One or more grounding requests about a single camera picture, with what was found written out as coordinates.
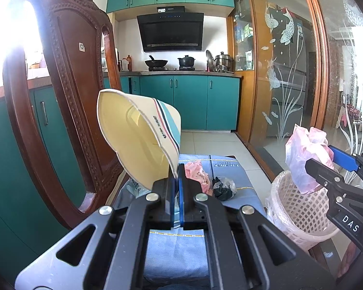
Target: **range hood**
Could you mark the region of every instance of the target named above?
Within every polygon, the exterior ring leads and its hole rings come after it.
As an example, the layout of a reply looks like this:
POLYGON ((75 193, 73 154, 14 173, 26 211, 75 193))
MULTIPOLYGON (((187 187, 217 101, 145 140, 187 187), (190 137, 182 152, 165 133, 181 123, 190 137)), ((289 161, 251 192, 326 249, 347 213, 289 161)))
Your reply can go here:
POLYGON ((204 13, 157 13, 137 17, 144 52, 202 50, 204 13))

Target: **white plastic basket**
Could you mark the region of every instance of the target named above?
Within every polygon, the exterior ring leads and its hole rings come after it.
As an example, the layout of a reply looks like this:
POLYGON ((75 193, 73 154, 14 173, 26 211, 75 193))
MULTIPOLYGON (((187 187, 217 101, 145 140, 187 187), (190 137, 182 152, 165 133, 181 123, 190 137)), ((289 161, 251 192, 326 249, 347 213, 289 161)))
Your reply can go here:
POLYGON ((339 232, 326 217, 327 190, 301 194, 288 170, 273 181, 266 204, 267 218, 304 251, 339 232))

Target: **chair backrest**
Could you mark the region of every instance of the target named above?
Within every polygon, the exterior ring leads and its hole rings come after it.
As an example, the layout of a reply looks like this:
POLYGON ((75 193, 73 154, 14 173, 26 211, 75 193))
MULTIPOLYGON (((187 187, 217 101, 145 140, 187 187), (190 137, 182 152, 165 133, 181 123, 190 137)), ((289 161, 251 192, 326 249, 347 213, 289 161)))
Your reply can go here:
MULTIPOLYGON (((13 5, 19 1, 24 0, 13 0, 13 5)), ((73 228, 105 203, 123 170, 101 134, 96 114, 98 93, 104 88, 102 35, 111 87, 121 89, 113 28, 107 14, 92 0, 28 1, 35 10, 51 83, 86 185, 80 208, 66 195, 43 145, 29 99, 21 47, 10 53, 4 66, 5 97, 35 187, 58 221, 73 228)))

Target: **cabinet handle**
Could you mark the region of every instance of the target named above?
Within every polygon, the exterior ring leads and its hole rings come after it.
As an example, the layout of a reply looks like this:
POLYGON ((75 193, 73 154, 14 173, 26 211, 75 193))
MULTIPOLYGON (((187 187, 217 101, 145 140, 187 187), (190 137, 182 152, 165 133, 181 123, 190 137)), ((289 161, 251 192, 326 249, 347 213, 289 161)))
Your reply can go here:
POLYGON ((41 101, 40 105, 42 106, 43 114, 45 116, 45 126, 47 126, 48 125, 48 119, 47 119, 47 113, 45 112, 45 102, 41 101))

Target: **silver screw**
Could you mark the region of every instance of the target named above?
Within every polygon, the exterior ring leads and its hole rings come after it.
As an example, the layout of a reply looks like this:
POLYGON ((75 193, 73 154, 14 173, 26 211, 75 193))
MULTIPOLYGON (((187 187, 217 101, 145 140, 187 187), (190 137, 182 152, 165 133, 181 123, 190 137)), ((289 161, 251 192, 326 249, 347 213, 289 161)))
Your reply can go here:
POLYGON ((204 193, 199 193, 199 194, 196 194, 195 195, 195 199, 198 201, 198 202, 205 202, 208 200, 208 196, 207 194, 204 194, 204 193))
POLYGON ((245 205, 242 207, 242 213, 244 213, 245 215, 252 215, 254 214, 254 207, 250 206, 250 205, 245 205))
POLYGON ((99 213, 103 216, 106 216, 106 215, 110 215, 110 213, 113 211, 113 208, 111 208, 110 206, 102 206, 100 209, 99 209, 99 213))
POLYGON ((149 193, 145 198, 147 201, 155 202, 159 199, 159 195, 157 193, 149 193))

